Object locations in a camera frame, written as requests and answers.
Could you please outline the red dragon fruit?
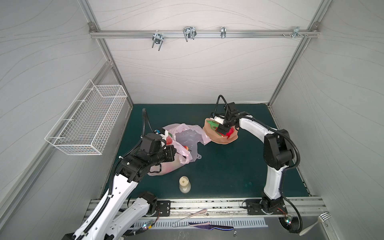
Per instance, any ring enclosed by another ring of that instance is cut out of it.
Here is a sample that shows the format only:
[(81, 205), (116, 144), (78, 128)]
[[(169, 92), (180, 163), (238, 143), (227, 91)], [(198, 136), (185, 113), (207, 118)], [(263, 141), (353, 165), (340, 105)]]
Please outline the red dragon fruit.
[(234, 127), (220, 125), (219, 123), (213, 120), (208, 120), (207, 123), (209, 124), (210, 128), (221, 137), (226, 137), (227, 139), (229, 139), (235, 136)]

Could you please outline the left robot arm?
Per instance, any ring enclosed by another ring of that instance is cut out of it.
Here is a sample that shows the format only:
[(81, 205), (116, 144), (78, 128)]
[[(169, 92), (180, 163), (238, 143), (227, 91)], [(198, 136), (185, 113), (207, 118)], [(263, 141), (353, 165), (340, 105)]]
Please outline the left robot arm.
[(109, 188), (94, 211), (74, 232), (64, 235), (65, 240), (118, 240), (141, 217), (156, 211), (158, 198), (144, 192), (134, 203), (120, 213), (130, 196), (151, 167), (175, 160), (176, 148), (167, 145), (163, 132), (145, 133), (150, 125), (148, 113), (142, 111), (143, 125), (139, 142), (114, 164), (109, 176)]

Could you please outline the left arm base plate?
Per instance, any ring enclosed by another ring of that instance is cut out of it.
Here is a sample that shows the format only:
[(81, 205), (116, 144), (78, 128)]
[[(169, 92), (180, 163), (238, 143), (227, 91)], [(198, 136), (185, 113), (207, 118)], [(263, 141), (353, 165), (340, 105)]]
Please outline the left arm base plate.
[(171, 214), (171, 201), (156, 201), (150, 205), (149, 217), (169, 217)]

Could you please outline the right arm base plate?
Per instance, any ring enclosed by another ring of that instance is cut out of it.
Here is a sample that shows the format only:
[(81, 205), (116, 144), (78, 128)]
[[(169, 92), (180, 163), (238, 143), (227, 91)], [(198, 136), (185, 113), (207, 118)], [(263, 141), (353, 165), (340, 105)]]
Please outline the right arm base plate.
[(286, 215), (288, 213), (282, 198), (271, 201), (267, 198), (247, 199), (244, 201), (243, 208), (247, 211), (247, 214), (251, 216)]

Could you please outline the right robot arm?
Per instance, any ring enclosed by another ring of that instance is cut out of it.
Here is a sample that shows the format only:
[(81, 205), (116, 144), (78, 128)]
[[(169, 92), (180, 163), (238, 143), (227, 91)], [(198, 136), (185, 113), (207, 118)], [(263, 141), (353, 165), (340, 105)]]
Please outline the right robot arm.
[(236, 104), (228, 103), (222, 95), (218, 96), (215, 110), (210, 118), (219, 124), (216, 129), (219, 134), (226, 134), (231, 128), (243, 129), (264, 144), (263, 158), (267, 164), (267, 179), (263, 195), (258, 203), (246, 201), (246, 209), (273, 215), (276, 211), (283, 213), (283, 206), (287, 203), (294, 209), (297, 216), (283, 213), (284, 216), (279, 218), (279, 222), (289, 233), (299, 234), (303, 229), (301, 214), (283, 191), (285, 173), (296, 169), (301, 161), (300, 152), (288, 131), (272, 128), (255, 119), (251, 114), (237, 110)]

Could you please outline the pink plastic bag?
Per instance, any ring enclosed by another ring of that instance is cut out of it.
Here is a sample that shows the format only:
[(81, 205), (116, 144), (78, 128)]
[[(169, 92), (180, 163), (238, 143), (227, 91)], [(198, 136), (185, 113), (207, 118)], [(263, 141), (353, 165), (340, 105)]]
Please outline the pink plastic bag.
[(148, 173), (151, 177), (166, 175), (201, 159), (201, 155), (198, 154), (198, 143), (205, 146), (211, 142), (211, 139), (198, 125), (171, 124), (163, 127), (163, 129), (172, 135), (173, 142), (171, 145), (176, 148), (177, 153), (173, 162), (161, 163), (158, 166), (151, 167)]

